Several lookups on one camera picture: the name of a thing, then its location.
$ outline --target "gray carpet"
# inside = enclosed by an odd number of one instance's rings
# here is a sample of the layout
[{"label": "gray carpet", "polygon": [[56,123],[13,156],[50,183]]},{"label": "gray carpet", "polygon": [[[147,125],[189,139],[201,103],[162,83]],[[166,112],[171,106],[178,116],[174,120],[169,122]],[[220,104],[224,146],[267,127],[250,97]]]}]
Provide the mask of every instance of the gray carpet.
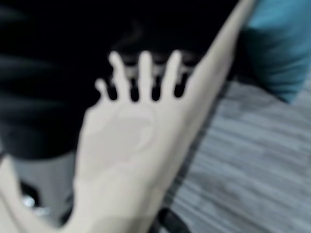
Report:
[{"label": "gray carpet", "polygon": [[247,82],[224,88],[164,205],[193,233],[309,233],[311,80],[291,105]]}]

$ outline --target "finger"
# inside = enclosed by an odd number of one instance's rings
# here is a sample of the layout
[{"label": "finger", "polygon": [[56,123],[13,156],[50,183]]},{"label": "finger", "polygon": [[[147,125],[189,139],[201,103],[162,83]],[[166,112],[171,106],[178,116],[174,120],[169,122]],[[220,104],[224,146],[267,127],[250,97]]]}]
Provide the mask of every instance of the finger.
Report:
[{"label": "finger", "polygon": [[162,93],[164,98],[174,97],[180,62],[180,51],[174,51],[167,62],[166,72],[162,81]]},{"label": "finger", "polygon": [[124,64],[117,52],[111,52],[109,61],[114,68],[112,82],[117,88],[118,99],[129,99],[130,85],[125,76]]},{"label": "finger", "polygon": [[151,54],[144,51],[139,57],[139,91],[141,93],[141,99],[143,101],[151,101],[151,92],[153,85],[153,78],[151,76],[152,71],[152,59]]}]

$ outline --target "floor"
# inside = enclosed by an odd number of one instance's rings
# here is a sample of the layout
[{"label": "floor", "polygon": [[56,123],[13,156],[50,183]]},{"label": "floor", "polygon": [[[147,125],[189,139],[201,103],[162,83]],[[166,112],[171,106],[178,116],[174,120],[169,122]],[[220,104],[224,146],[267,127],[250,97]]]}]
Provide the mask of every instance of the floor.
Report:
[{"label": "floor", "polygon": [[236,78],[214,109],[164,206],[192,233],[311,232],[311,78],[291,105]]}]

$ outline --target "striped carpet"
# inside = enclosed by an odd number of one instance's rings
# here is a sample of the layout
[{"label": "striped carpet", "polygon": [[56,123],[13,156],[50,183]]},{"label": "striped carpet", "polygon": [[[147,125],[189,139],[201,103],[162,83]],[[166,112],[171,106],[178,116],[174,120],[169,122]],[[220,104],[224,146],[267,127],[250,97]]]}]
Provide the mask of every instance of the striped carpet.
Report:
[{"label": "striped carpet", "polygon": [[311,232],[311,79],[291,105],[227,83],[164,206],[192,233]]}]

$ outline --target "blue cushion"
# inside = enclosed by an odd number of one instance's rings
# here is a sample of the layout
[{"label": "blue cushion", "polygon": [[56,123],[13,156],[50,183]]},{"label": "blue cushion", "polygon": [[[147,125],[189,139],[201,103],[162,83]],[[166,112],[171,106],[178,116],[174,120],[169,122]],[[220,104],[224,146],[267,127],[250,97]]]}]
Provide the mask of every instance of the blue cushion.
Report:
[{"label": "blue cushion", "polygon": [[311,64],[311,0],[259,0],[243,35],[259,81],[293,101]]}]

